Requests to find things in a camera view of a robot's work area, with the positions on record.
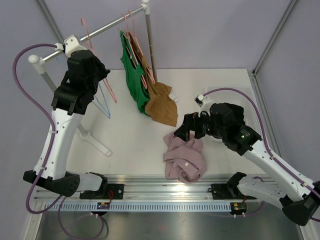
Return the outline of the pink hanger of green top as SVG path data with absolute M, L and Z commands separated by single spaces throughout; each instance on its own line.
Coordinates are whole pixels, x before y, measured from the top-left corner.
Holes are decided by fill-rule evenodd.
M 131 38 L 130 38 L 130 31 L 129 31 L 129 22 L 128 22 L 128 19 L 126 17 L 126 15 L 124 13 L 122 13 L 123 15 L 123 18 L 125 20 L 125 23 L 126 23 L 126 28 L 125 28 L 125 35 L 126 35 L 126 38 L 128 39 L 128 42 L 129 42 L 129 46 L 130 46 L 130 49 L 131 49 L 131 60 L 134 64 L 134 67 L 137 68 L 138 65 L 140 65 L 140 62 L 139 62 L 139 57 L 138 57 L 138 54 L 136 53 L 133 45 L 132 45 L 132 41 L 131 41 Z

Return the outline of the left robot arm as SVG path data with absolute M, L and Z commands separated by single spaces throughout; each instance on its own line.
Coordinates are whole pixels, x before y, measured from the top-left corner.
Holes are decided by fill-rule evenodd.
M 53 93 L 48 136 L 34 169 L 24 172 L 23 180 L 53 193 L 70 197 L 81 192 L 82 199 L 103 199 L 108 194 L 108 179 L 99 173 L 72 173 L 66 170 L 74 135 L 94 100 L 98 85 L 109 73 L 105 65 L 84 48 L 67 59 L 60 86 Z

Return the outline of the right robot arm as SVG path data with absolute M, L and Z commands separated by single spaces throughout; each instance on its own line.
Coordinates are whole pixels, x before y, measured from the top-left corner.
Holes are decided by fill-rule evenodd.
M 194 132 L 196 139 L 208 135 L 221 140 L 231 151 L 251 161 L 275 181 L 275 185 L 237 172 L 228 181 L 232 198 L 254 197 L 282 210 L 299 226 L 306 226 L 320 206 L 320 183 L 304 176 L 271 150 L 263 138 L 247 126 L 244 109 L 230 103 L 213 103 L 208 111 L 185 114 L 174 132 L 182 140 Z

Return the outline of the pink hanger of mauve top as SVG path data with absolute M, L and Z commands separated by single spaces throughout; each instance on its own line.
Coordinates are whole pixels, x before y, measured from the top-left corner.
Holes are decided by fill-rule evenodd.
M 81 18 L 80 18 L 80 21 L 81 21 L 81 25 L 85 27 L 85 30 L 86 30 L 87 35 L 89 35 L 89 34 L 90 34 L 90 33 L 89 33 L 89 28 L 88 28 L 88 26 L 87 26 L 87 23 L 86 23 L 85 19 L 81 17 Z M 99 60 L 99 62 L 102 64 L 102 62 L 101 62 L 100 59 L 98 58 L 97 52 L 96 52 L 96 50 L 95 50 L 95 48 L 94 48 L 94 45 L 93 45 L 93 42 L 92 42 L 91 38 L 89 37 L 87 40 L 85 40 L 85 41 L 83 42 L 83 44 L 84 44 L 86 47 L 89 47 L 90 50 L 92 50 L 92 52 L 93 52 L 93 54 L 95 55 L 95 57 L 96 57 L 96 58 Z M 116 97 L 116 95 L 115 95 L 115 93 L 114 93 L 114 91 L 113 91 L 113 89 L 112 89 L 112 87 L 111 87 L 111 85 L 110 85 L 110 83 L 109 83 L 109 81 L 108 81 L 108 79 L 107 79 L 106 77 L 103 79 L 103 83 L 104 83 L 105 87 L 107 88 L 109 94 L 111 95 L 113 101 L 114 101 L 115 103 L 117 103 L 117 102 L 118 102 L 118 101 L 117 101 L 117 97 Z

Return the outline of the mauve pink tank top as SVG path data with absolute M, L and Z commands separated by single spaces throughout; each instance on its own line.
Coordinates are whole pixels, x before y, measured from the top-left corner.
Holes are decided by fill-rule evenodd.
M 162 155 L 167 179 L 191 184 L 203 177 L 207 163 L 202 153 L 202 140 L 191 135 L 190 140 L 183 141 L 170 132 L 163 137 L 163 141 L 167 146 L 167 152 Z

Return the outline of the black tank top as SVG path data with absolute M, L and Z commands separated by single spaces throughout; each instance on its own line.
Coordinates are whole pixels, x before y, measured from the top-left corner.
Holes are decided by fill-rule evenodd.
M 246 125 L 244 108 L 242 106 L 239 106 L 236 104 L 231 104 L 231 103 L 226 103 L 226 105 L 232 110 L 237 124 L 238 125 Z

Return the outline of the green tank top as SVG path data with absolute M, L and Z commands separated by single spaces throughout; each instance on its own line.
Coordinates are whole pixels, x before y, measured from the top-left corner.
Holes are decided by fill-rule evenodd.
M 131 97 L 136 102 L 138 111 L 149 117 L 145 111 L 145 107 L 151 98 L 141 80 L 141 78 L 145 76 L 145 72 L 141 65 L 135 61 L 134 52 L 130 47 L 130 42 L 126 37 L 125 32 L 120 30 L 119 35 L 122 45 L 122 57 L 120 60 L 125 70 L 127 88 Z

